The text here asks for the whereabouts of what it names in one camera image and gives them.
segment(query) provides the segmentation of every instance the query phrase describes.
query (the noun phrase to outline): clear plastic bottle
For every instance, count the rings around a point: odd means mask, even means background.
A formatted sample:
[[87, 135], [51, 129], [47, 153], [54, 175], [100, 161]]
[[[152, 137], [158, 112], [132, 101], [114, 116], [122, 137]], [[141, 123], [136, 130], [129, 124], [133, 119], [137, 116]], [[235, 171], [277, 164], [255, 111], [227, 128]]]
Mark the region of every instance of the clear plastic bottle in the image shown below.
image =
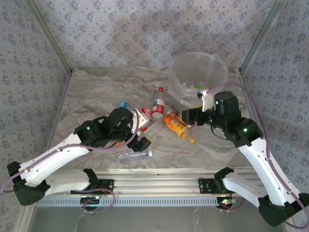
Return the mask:
[[192, 144], [195, 143], [196, 138], [191, 135], [189, 129], [178, 122], [173, 115], [166, 115], [163, 119], [163, 123], [174, 131], [179, 137], [188, 139]]
[[164, 100], [163, 100], [164, 88], [160, 87], [154, 95], [154, 104], [152, 110], [152, 117], [162, 118], [164, 115]]
[[123, 151], [116, 154], [116, 158], [119, 162], [128, 162], [132, 160], [143, 160], [153, 156], [152, 150], [146, 150], [142, 152]]

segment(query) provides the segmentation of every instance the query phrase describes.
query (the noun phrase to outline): clear plastic bag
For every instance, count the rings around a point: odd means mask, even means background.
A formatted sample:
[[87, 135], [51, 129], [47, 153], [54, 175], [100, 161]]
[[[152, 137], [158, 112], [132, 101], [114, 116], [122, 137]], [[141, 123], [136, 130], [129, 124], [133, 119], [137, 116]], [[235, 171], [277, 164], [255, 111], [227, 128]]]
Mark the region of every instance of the clear plastic bag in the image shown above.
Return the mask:
[[182, 105], [193, 108], [201, 105], [197, 93], [226, 83], [227, 74], [227, 66], [217, 54], [186, 53], [169, 67], [168, 93]]

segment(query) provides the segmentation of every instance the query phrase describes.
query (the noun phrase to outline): patterned wallpaper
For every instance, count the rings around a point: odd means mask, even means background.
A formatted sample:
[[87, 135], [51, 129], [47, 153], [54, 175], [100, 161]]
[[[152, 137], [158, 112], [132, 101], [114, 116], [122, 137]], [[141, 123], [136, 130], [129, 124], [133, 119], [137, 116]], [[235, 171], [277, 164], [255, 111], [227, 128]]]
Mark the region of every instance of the patterned wallpaper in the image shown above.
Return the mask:
[[268, 124], [273, 155], [303, 192], [309, 192], [308, 63], [309, 2], [290, 0], [246, 78]]
[[188, 51], [239, 66], [273, 0], [36, 0], [69, 64], [167, 66]]
[[[0, 8], [2, 185], [8, 163], [25, 162], [45, 149], [67, 75], [23, 1], [1, 0]], [[0, 196], [1, 232], [13, 231], [19, 209], [14, 194]]]

